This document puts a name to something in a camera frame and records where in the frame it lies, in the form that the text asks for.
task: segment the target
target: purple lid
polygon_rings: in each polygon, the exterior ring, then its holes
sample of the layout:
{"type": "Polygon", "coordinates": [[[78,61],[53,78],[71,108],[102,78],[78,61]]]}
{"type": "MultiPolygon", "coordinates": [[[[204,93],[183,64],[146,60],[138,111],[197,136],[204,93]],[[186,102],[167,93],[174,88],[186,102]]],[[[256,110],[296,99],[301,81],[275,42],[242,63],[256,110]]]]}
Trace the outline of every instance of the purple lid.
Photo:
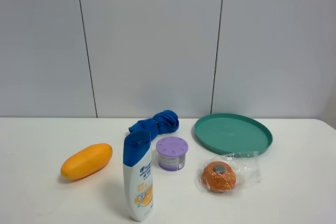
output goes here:
{"type": "Polygon", "coordinates": [[[188,144],[180,137],[167,136],[156,143],[156,150],[165,157],[180,157],[188,151],[188,144]]]}

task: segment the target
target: white wall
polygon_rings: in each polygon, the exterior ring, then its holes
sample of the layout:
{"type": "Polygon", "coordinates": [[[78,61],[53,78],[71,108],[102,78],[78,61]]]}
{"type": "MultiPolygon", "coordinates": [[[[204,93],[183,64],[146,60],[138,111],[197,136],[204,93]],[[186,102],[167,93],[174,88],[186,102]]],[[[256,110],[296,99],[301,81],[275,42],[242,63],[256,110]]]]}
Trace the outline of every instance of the white wall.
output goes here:
{"type": "MultiPolygon", "coordinates": [[[[221,0],[81,1],[99,117],[210,113],[221,0]]],[[[79,0],[0,7],[0,116],[95,117],[79,0]]],[[[224,0],[220,30],[213,112],[336,126],[335,0],[224,0]]]]}
{"type": "Polygon", "coordinates": [[[82,0],[99,117],[210,113],[221,0],[82,0]]]}
{"type": "Polygon", "coordinates": [[[96,116],[78,0],[0,0],[0,91],[0,116],[96,116]]]}
{"type": "Polygon", "coordinates": [[[336,81],[336,0],[224,0],[213,112],[320,118],[336,81]]]}

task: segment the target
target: white tabletop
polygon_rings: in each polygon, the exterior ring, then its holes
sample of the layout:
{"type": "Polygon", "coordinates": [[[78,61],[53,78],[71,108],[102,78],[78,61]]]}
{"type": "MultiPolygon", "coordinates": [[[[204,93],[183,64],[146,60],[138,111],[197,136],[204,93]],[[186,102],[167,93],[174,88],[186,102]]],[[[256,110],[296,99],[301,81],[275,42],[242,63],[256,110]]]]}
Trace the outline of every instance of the white tabletop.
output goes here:
{"type": "MultiPolygon", "coordinates": [[[[0,119],[0,223],[132,223],[125,207],[122,151],[138,119],[0,119]],[[113,147],[110,163],[74,183],[59,170],[94,144],[113,147]]],[[[259,157],[261,182],[216,196],[197,186],[200,163],[216,154],[192,137],[196,119],[172,134],[189,144],[185,167],[157,165],[153,141],[154,210],[144,223],[334,223],[336,130],[311,119],[260,119],[274,141],[259,157]]]]}

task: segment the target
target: yellow mango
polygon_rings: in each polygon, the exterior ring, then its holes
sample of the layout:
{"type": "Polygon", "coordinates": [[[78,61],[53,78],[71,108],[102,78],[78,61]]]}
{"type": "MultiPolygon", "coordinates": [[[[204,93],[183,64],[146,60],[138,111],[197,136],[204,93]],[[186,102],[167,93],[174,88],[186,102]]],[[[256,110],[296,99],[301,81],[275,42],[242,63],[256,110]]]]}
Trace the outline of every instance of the yellow mango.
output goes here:
{"type": "Polygon", "coordinates": [[[69,157],[61,168],[61,174],[67,179],[84,178],[108,164],[112,157],[109,144],[93,144],[69,157]]]}

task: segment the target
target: blue bottle cap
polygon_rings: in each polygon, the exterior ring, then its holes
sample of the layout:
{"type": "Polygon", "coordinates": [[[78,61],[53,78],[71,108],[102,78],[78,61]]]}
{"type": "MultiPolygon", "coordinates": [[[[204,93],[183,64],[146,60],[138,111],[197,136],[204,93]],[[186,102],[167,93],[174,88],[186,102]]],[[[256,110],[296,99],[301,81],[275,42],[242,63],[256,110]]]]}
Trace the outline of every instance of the blue bottle cap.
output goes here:
{"type": "Polygon", "coordinates": [[[151,147],[151,133],[137,130],[130,133],[124,141],[123,163],[127,166],[136,165],[151,147]]]}

